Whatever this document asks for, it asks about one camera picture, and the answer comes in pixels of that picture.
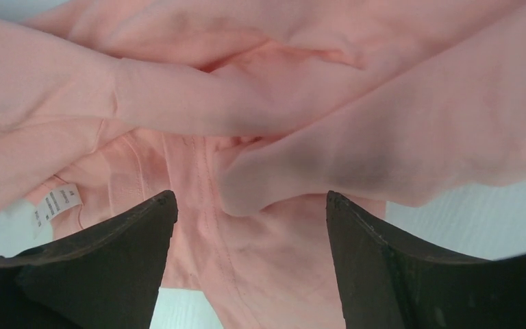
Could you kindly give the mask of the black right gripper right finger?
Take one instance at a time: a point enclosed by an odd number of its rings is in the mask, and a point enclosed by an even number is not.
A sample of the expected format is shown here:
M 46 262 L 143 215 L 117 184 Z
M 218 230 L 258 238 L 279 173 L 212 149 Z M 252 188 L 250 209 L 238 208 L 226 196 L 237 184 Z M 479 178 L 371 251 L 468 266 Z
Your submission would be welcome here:
M 526 328 L 526 254 L 454 252 L 333 191 L 326 211 L 347 328 Z

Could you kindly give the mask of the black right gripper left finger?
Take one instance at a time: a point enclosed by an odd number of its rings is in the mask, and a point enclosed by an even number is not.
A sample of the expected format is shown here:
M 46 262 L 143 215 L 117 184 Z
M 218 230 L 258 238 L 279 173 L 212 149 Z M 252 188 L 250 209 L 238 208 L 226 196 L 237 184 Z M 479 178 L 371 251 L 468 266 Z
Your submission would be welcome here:
M 0 328 L 148 328 L 177 221 L 171 191 L 63 239 L 0 256 Z

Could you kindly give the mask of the salmon pink t-shirt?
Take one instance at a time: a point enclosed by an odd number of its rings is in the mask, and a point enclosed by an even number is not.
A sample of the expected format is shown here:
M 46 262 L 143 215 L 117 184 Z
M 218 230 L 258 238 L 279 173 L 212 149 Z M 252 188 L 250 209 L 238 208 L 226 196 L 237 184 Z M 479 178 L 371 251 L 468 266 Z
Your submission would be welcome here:
M 329 191 L 382 216 L 526 179 L 526 1 L 67 1 L 0 20 L 0 211 L 56 238 L 164 190 L 162 284 L 226 328 L 344 328 Z

